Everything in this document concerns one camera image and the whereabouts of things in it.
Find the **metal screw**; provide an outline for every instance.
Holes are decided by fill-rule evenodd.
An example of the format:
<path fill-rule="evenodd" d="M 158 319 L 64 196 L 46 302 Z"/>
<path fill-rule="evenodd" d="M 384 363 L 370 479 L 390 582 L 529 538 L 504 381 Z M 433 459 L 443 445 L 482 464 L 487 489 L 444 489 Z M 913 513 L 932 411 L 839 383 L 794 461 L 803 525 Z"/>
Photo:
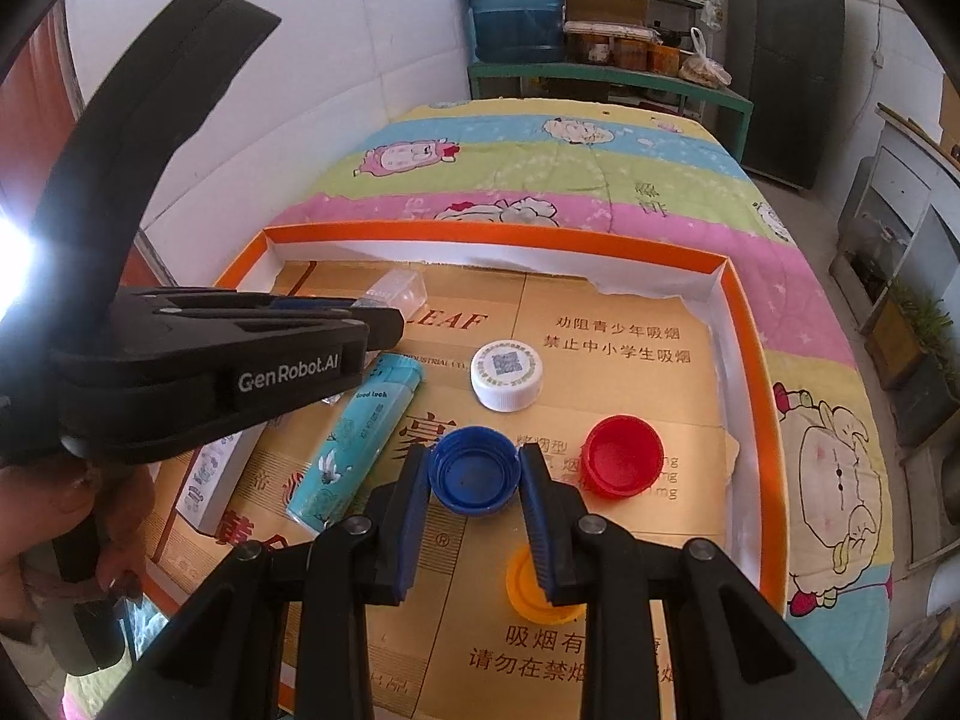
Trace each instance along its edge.
<path fill-rule="evenodd" d="M 600 517 L 599 514 L 584 514 L 579 520 L 577 520 L 577 527 L 580 528 L 582 533 L 590 533 L 592 536 L 597 536 L 599 533 L 603 533 L 607 529 L 607 521 Z"/>
<path fill-rule="evenodd" d="M 244 541 L 236 548 L 237 560 L 253 560 L 260 557 L 263 545 L 259 541 Z"/>
<path fill-rule="evenodd" d="M 357 514 L 354 517 L 344 519 L 344 528 L 351 536 L 363 536 L 370 528 L 373 528 L 373 522 L 370 522 L 369 517 Z"/>
<path fill-rule="evenodd" d="M 713 560 L 717 554 L 716 547 L 705 538 L 694 538 L 686 547 L 694 560 Z"/>

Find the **qr code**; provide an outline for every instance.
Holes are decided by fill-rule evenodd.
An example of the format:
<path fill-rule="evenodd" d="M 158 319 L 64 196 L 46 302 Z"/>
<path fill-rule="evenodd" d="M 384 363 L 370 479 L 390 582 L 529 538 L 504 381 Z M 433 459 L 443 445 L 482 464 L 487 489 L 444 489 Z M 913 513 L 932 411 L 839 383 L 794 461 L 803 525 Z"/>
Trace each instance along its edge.
<path fill-rule="evenodd" d="M 493 369 L 498 376 L 502 376 L 504 373 L 515 373 L 517 370 L 523 370 L 523 365 L 520 365 L 520 357 L 517 356 L 516 352 L 507 352 L 506 354 L 493 355 Z"/>

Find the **white bottle cap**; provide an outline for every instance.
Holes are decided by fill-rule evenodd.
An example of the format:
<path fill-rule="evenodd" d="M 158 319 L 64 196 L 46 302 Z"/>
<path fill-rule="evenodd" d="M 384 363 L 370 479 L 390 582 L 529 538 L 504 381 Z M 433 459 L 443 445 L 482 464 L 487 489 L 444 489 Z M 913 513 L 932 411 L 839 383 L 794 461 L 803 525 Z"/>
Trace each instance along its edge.
<path fill-rule="evenodd" d="M 488 409 L 518 412 L 539 395 L 544 385 L 544 363 L 533 346 L 520 341 L 494 341 L 473 356 L 470 384 Z"/>

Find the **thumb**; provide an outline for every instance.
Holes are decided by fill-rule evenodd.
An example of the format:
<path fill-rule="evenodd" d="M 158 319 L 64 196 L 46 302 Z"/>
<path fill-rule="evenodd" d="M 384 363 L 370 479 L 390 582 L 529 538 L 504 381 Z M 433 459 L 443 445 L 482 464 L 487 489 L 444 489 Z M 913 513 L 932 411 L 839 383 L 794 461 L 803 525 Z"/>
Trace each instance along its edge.
<path fill-rule="evenodd" d="M 0 565 L 73 530 L 99 486 L 97 469 L 65 454 L 0 469 Z"/>

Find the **green table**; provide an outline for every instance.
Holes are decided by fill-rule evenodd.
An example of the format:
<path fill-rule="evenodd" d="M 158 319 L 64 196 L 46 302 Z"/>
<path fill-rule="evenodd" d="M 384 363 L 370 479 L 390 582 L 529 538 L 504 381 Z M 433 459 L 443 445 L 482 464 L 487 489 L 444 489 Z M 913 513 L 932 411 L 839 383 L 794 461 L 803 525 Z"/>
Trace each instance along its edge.
<path fill-rule="evenodd" d="M 740 129 L 736 132 L 733 147 L 730 149 L 737 162 L 743 158 L 743 146 L 747 143 L 747 130 L 750 128 L 750 115 L 754 112 L 754 104 L 750 100 L 728 89 L 710 89 L 683 79 L 671 79 L 669 76 L 658 76 L 656 73 L 623 70 L 610 65 L 578 65 L 572 62 L 496 65 L 474 62 L 467 68 L 467 74 L 470 79 L 470 96 L 474 100 L 480 100 L 480 79 L 578 79 L 672 92 L 680 95 L 681 110 L 688 98 L 713 103 L 721 108 L 730 108 L 740 114 Z"/>

